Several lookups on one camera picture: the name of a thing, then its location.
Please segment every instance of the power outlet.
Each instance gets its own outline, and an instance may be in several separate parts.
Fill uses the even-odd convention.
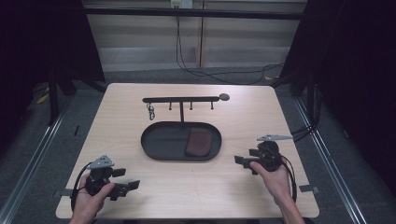
[[[192,0],[182,0],[181,8],[192,8]]]
[[[171,0],[171,8],[181,8],[181,0]]]

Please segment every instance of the wall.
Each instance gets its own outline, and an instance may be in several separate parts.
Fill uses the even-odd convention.
[[[87,6],[170,7],[167,1],[85,0]],[[193,8],[303,12],[305,0],[193,1]],[[89,15],[105,72],[178,67],[175,17]],[[187,67],[282,63],[298,21],[180,18]]]

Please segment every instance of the black tray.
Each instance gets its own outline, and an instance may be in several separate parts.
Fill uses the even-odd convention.
[[[191,130],[209,134],[210,149],[204,156],[185,152]],[[211,124],[202,122],[161,121],[151,124],[142,133],[142,147],[150,158],[158,161],[209,161],[219,154],[221,134]]]

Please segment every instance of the person's left hand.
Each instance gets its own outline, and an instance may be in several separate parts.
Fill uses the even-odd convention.
[[[79,188],[83,188],[89,174],[84,175],[79,181]],[[113,190],[115,184],[108,183],[94,196],[91,196],[87,190],[81,189],[76,198],[72,219],[70,223],[92,223],[96,214],[102,209],[106,196]]]

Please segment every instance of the table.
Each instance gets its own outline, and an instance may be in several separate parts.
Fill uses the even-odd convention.
[[[210,161],[155,161],[140,144],[141,134],[158,121],[180,121],[178,104],[154,104],[149,119],[147,97],[230,95],[229,101],[184,104],[185,121],[214,125],[222,136],[217,157]],[[81,168],[107,154],[113,168],[126,168],[116,183],[140,180],[140,187],[116,202],[107,199],[98,218],[184,219],[281,217],[262,179],[239,164],[234,155],[248,157],[256,138],[265,134],[290,135],[273,88],[264,86],[110,84],[92,123],[76,166],[67,183],[73,188]],[[304,167],[292,140],[278,142],[280,152],[292,163],[297,186],[308,185]],[[311,191],[298,189],[297,205],[304,217],[316,217],[318,206]],[[56,215],[70,218],[70,199],[62,197]]]

